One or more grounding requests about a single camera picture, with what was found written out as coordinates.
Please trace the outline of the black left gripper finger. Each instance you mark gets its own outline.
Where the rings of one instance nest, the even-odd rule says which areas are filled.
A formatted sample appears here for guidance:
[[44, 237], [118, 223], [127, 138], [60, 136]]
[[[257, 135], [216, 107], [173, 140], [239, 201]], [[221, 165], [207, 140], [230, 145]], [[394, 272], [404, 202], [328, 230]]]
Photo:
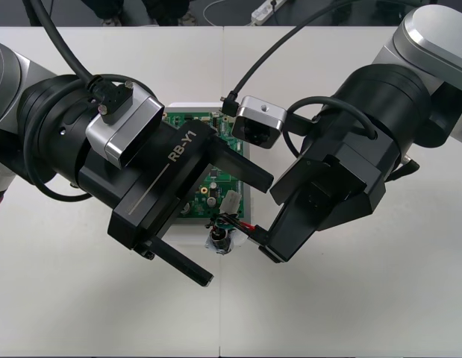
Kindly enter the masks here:
[[155, 236], [140, 243], [140, 255], [148, 260], [151, 260], [152, 257], [161, 258], [202, 287], [209, 286], [214, 278], [209, 271]]
[[274, 180], [273, 175], [234, 151], [217, 136], [210, 139], [210, 163], [261, 192], [267, 192]]

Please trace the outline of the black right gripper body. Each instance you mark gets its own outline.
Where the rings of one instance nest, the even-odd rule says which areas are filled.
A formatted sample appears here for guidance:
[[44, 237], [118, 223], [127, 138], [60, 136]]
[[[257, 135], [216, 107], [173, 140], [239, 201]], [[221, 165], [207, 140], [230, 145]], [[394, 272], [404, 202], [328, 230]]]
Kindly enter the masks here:
[[347, 112], [325, 110], [317, 117], [302, 153], [270, 192], [276, 204], [297, 204], [311, 229], [325, 230], [373, 213], [401, 152], [379, 122], [369, 139]]

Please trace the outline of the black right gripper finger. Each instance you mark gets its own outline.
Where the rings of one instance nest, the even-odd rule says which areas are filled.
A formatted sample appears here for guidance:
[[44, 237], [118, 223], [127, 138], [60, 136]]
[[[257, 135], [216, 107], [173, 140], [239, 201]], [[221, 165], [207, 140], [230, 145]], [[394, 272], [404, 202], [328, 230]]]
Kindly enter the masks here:
[[287, 261], [287, 247], [278, 243], [259, 245], [259, 250], [274, 263], [285, 263]]
[[300, 186], [269, 229], [268, 251], [279, 262], [289, 261], [318, 231], [342, 200], [342, 190], [329, 182], [310, 182]]

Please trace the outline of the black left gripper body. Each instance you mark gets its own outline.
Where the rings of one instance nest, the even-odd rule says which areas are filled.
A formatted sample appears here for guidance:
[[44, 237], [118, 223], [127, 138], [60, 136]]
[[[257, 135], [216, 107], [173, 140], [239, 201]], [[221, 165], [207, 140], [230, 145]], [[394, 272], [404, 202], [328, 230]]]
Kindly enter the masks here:
[[124, 168], [90, 151], [78, 184], [111, 207], [107, 233], [130, 250], [161, 238], [211, 168], [216, 130], [199, 120], [162, 122]]

